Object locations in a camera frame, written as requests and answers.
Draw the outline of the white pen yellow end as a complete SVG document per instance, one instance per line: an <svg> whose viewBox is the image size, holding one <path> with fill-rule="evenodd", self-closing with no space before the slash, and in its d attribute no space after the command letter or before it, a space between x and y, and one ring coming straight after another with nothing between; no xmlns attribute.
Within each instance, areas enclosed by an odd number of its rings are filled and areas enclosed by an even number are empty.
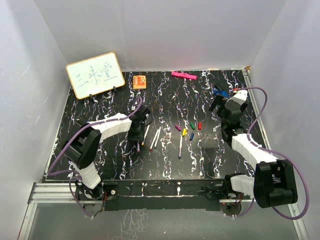
<svg viewBox="0 0 320 240"><path fill-rule="evenodd" d="M144 144L145 144L145 140L146 140L149 128L150 128L150 124L146 126L146 130L145 130L145 133L144 133L144 138L143 138L143 141L141 143L142 146L144 146Z"/></svg>

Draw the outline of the purple pen cap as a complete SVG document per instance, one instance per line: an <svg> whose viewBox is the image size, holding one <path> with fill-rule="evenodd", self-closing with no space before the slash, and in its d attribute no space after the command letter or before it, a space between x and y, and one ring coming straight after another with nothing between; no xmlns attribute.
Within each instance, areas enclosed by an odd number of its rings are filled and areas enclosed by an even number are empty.
<svg viewBox="0 0 320 240"><path fill-rule="evenodd" d="M178 131L181 131L181 128L176 124L175 125L175 128L178 130Z"/></svg>

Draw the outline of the yellow pen cap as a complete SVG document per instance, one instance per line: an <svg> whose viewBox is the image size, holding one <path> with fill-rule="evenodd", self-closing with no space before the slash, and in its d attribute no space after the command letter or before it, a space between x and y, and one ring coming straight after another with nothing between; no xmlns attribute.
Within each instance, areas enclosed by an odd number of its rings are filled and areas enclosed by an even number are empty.
<svg viewBox="0 0 320 240"><path fill-rule="evenodd" d="M183 132L182 132L182 136L184 137L184 136L186 135L186 133L187 133L187 129L184 128L184 129L183 129Z"/></svg>

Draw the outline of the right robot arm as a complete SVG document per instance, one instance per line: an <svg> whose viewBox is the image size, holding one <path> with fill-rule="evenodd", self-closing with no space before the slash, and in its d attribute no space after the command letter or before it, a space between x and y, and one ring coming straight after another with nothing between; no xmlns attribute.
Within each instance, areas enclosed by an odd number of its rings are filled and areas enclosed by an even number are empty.
<svg viewBox="0 0 320 240"><path fill-rule="evenodd" d="M254 177L242 173L227 174L223 181L223 194L233 199L240 193L254 198L261 208L294 204L298 192L292 163L278 159L248 139L241 125L241 116L248 102L239 104L218 94L209 111L216 110L221 119L221 135L234 151L238 152L254 169Z"/></svg>

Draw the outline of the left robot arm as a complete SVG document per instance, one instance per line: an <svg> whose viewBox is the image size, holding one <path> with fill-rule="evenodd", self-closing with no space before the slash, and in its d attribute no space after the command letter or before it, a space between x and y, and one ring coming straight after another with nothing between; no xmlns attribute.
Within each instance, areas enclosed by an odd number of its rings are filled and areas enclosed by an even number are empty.
<svg viewBox="0 0 320 240"><path fill-rule="evenodd" d="M76 176L80 177L80 191L89 199L97 200L103 195L103 181L94 160L100 144L106 139L127 133L127 139L137 144L137 150L145 139L146 121L150 109L141 105L130 114L117 113L103 120L85 122L77 120L63 146L68 146L63 155L72 162Z"/></svg>

